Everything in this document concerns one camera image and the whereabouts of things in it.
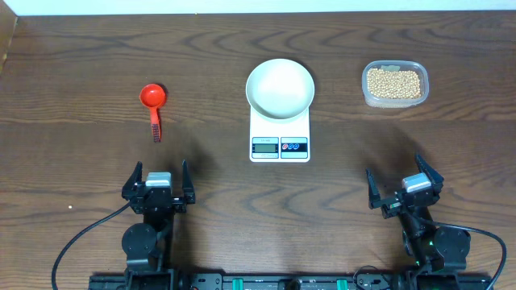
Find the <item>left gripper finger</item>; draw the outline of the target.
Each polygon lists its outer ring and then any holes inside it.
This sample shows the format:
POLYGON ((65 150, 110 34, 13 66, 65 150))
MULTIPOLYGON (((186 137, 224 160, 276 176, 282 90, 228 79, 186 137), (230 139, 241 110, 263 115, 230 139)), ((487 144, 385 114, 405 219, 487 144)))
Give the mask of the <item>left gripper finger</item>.
POLYGON ((194 192, 194 185, 189 175, 187 161, 182 161, 182 191, 184 193, 186 203, 195 203, 196 196, 194 192))
POLYGON ((138 194, 140 187, 144 184, 142 182, 143 164, 139 161, 122 187, 122 198, 130 200, 138 194))

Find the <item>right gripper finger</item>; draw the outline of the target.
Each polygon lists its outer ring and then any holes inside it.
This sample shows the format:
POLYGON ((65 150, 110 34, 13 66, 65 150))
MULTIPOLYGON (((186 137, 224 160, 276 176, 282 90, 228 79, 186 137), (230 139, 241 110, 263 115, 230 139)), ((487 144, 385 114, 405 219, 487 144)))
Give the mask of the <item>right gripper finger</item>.
POLYGON ((370 170, 366 168, 365 172, 368 182, 368 207, 375 209, 380 207, 381 195, 370 170))
POLYGON ((441 192, 443 188, 444 178, 436 170, 434 170, 433 167, 430 166, 428 162, 426 162, 424 158, 420 156, 420 154, 416 154, 414 156, 414 159, 415 163, 418 166, 418 170, 428 177, 434 191, 441 192))

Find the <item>red plastic measuring scoop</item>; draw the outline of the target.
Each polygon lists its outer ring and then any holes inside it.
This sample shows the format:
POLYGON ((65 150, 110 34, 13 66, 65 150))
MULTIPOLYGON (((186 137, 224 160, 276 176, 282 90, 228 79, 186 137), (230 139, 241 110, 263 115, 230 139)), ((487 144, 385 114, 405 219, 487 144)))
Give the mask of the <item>red plastic measuring scoop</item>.
POLYGON ((139 100, 150 112, 152 137, 155 143, 161 142, 159 109, 166 103, 166 92, 158 84, 145 85, 139 93, 139 100))

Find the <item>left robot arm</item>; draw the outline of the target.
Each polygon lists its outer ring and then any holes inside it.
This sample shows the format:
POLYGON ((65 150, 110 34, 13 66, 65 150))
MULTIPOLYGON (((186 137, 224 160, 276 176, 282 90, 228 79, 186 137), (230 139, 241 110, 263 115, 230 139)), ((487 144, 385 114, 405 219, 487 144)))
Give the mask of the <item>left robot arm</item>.
POLYGON ((122 248, 131 274, 164 272, 164 258, 169 252, 166 238, 173 231, 174 216, 185 213, 196 201, 188 164, 182 163, 182 194, 173 194, 170 172, 150 172, 142 179, 143 164, 138 162, 122 187, 122 198, 144 220, 129 227, 123 235, 122 248))

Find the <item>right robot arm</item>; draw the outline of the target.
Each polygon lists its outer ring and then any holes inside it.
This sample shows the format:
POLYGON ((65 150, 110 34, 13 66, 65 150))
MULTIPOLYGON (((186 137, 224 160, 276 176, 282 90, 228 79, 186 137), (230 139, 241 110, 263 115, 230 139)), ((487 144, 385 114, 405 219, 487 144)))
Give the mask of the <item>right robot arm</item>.
POLYGON ((382 198, 371 171, 366 171, 368 206, 379 208, 385 219, 399 219, 406 249, 420 270, 439 274, 463 271, 471 236, 467 230, 439 226, 432 219, 429 207, 439 201, 444 178, 420 155, 414 159, 418 173, 404 178, 393 197, 382 198))

